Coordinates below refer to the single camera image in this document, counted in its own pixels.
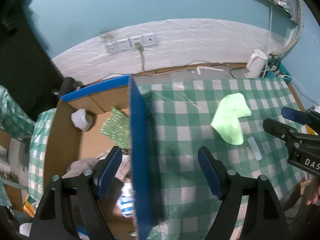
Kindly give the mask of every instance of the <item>green checkered tablecloth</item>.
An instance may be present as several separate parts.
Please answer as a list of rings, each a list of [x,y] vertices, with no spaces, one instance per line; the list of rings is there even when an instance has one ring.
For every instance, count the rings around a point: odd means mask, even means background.
[[[21,139],[32,134],[33,122],[13,100],[7,89],[0,85],[0,127],[11,138]],[[11,206],[4,186],[0,181],[0,205]]]
[[[197,160],[199,147],[207,146],[227,169],[256,178],[268,176],[279,198],[304,177],[302,170],[287,164],[284,143],[265,133],[267,117],[287,123],[301,132],[301,125],[281,116],[284,106],[298,106],[282,79],[232,79],[174,82],[141,86],[151,108],[157,138],[155,155],[159,169],[151,167],[151,185],[160,187],[163,222],[149,239],[204,239],[221,202],[212,196]],[[252,116],[240,118],[244,143],[223,141],[210,126],[219,102],[229,94],[242,93]],[[253,136],[262,160],[257,161],[246,139]],[[237,226],[243,224],[247,198],[243,198]]]
[[[35,200],[40,200],[44,191],[44,156],[55,113],[56,109],[54,108],[39,115],[31,138],[28,185],[29,195]]]

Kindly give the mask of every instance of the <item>blue gripper pad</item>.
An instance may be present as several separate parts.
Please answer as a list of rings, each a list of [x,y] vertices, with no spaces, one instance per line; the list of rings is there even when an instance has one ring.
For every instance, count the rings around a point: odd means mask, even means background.
[[[204,173],[205,179],[209,185],[211,193],[219,200],[222,200],[224,193],[222,191],[222,183],[225,181],[225,171],[227,169],[221,161],[215,160],[207,147],[201,147],[198,150],[198,162]]]
[[[115,178],[115,175],[119,169],[121,162],[122,162],[122,150],[121,148],[118,147],[116,152],[111,157],[109,163],[107,164],[105,170],[103,171],[103,173],[100,175],[98,179],[98,190],[96,193],[98,199],[101,199],[103,195],[108,193],[111,187],[112,181]]]
[[[283,118],[305,125],[310,123],[309,116],[306,112],[301,112],[292,108],[284,107],[281,110]]]

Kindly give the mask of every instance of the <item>wall outlet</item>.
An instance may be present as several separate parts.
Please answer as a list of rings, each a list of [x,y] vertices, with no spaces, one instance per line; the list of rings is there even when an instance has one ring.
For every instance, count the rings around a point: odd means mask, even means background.
[[[120,52],[120,48],[117,42],[107,44],[106,49],[109,54],[115,54]]]
[[[141,43],[142,46],[144,45],[142,35],[131,37],[130,42],[131,42],[132,48],[136,48],[135,43],[137,42]]]
[[[120,51],[132,49],[129,39],[117,41]]]
[[[155,33],[144,34],[142,37],[144,46],[157,44]]]

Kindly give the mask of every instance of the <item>power cord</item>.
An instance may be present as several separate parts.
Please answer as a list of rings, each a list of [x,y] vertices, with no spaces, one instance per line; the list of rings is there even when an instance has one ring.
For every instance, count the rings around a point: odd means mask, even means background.
[[[268,36],[268,40],[267,40],[267,53],[266,53],[268,55],[268,58],[270,55],[269,48],[270,48],[270,43],[271,43],[272,16],[273,16],[273,8],[272,8],[272,1],[270,0],[269,36]],[[265,71],[262,73],[263,78],[266,75],[267,70],[268,70],[268,59],[266,60]]]
[[[266,72],[268,72],[268,71],[276,71],[275,69],[272,69],[272,68],[270,68],[270,69],[267,69],[267,70],[263,70],[262,72],[263,72],[263,75],[262,75],[262,77],[264,77],[264,75],[266,74]]]
[[[141,43],[140,43],[140,42],[137,42],[137,43],[134,44],[134,46],[135,46],[135,47],[139,50],[139,52],[140,52],[142,72],[143,72],[146,76],[149,76],[149,77],[153,76],[153,75],[150,75],[150,74],[146,73],[145,70],[144,70],[144,65],[145,65],[146,61],[145,61],[145,58],[144,58],[144,55],[143,55],[143,47],[142,47]]]
[[[301,85],[301,83],[300,83],[297,79],[295,79],[295,78],[293,78],[293,77],[291,77],[291,76],[288,76],[288,75],[279,75],[279,77],[282,77],[282,78],[284,78],[284,77],[292,78],[293,80],[295,80],[296,82],[298,82],[298,84],[302,87],[303,91],[304,91],[307,95],[309,95],[311,98],[313,98],[313,96],[312,96],[311,94],[309,94],[309,93],[304,89],[304,87]],[[318,103],[316,103],[315,101],[313,101],[312,99],[310,99],[310,98],[308,98],[306,95],[304,95],[303,93],[300,92],[300,94],[302,94],[306,99],[310,100],[310,101],[311,101],[312,103],[314,103],[316,106],[320,105],[320,100],[319,100],[318,98],[315,98],[315,97],[314,97],[314,99],[316,99],[316,101],[318,101]]]
[[[233,68],[233,69],[231,69],[231,70],[229,71],[230,75],[231,75],[234,79],[236,79],[236,78],[235,78],[234,75],[232,74],[232,71],[234,71],[234,70],[236,70],[236,69],[245,69],[245,67],[235,67],[235,68]]]
[[[125,76],[125,75],[127,75],[127,74],[123,74],[123,73],[111,73],[111,74],[108,74],[108,75],[104,76],[103,78],[100,78],[100,79],[96,80],[96,81],[93,82],[93,83],[99,82],[99,81],[107,78],[108,76],[112,76],[112,75],[122,75],[122,76]]]

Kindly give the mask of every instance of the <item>white cable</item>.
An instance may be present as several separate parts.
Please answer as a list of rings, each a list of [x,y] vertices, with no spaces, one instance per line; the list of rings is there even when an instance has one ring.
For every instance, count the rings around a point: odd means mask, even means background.
[[[274,70],[274,69],[272,69],[272,68],[267,69],[267,70],[263,70],[263,71],[262,71],[262,72],[263,72],[262,77],[263,77],[263,75],[265,75],[266,72],[268,72],[268,71],[276,71],[276,70]]]
[[[199,73],[199,71],[200,71],[199,69],[200,69],[200,68],[223,71],[223,70],[220,70],[220,69],[217,69],[217,68],[199,66],[199,67],[197,67],[197,68],[185,68],[185,69],[177,69],[177,70],[171,70],[171,71],[166,71],[166,72],[161,72],[161,73],[155,73],[155,74],[147,74],[147,73],[145,72],[145,69],[144,69],[144,67],[145,67],[145,58],[144,58],[144,54],[143,54],[143,46],[141,45],[140,42],[137,42],[137,43],[135,43],[134,45],[135,45],[135,47],[136,47],[136,48],[139,50],[139,52],[140,52],[142,72],[143,72],[145,75],[147,75],[147,76],[157,76],[157,75],[162,75],[162,74],[171,73],[171,72],[178,72],[178,71],[183,71],[183,70],[197,70],[198,73]],[[196,63],[196,62],[197,62],[198,64],[199,64],[199,63],[209,63],[209,64],[211,64],[211,65],[215,64],[215,63],[212,63],[212,62],[210,62],[210,61],[205,61],[205,60],[194,60],[194,61],[189,62],[188,64],[185,64],[185,66],[192,65],[193,63]],[[104,76],[103,78],[100,78],[100,79],[98,79],[98,80],[96,80],[96,81],[94,81],[94,82],[92,82],[92,83],[96,83],[96,82],[99,82],[99,81],[103,81],[104,79],[106,79],[108,76],[111,76],[111,75],[128,75],[128,74],[129,74],[129,73],[127,73],[127,74],[124,74],[124,73],[110,73],[110,74]]]
[[[293,77],[291,77],[291,76],[288,76],[288,75],[280,75],[280,77],[289,77],[289,78],[292,78],[293,80],[295,80],[296,82],[299,83],[299,85],[302,87],[302,89],[304,90],[304,92],[305,92],[307,95],[309,95],[311,98],[316,99],[316,100],[320,103],[320,100],[319,100],[318,98],[316,98],[316,97],[313,97],[311,94],[309,94],[309,93],[304,89],[304,87],[301,85],[301,83],[300,83],[297,79],[295,79],[295,78],[293,78]],[[307,98],[307,99],[310,100],[311,102],[315,103],[315,105],[318,105],[315,101],[311,100],[310,98]]]
[[[267,48],[266,48],[266,55],[269,58],[269,49],[270,49],[270,43],[271,43],[271,29],[272,29],[272,17],[273,17],[273,8],[272,8],[272,1],[270,0],[270,19],[269,19],[269,37],[267,41]],[[266,75],[266,70],[268,69],[268,58],[266,60],[266,65],[264,67],[265,71],[262,74],[262,77]]]

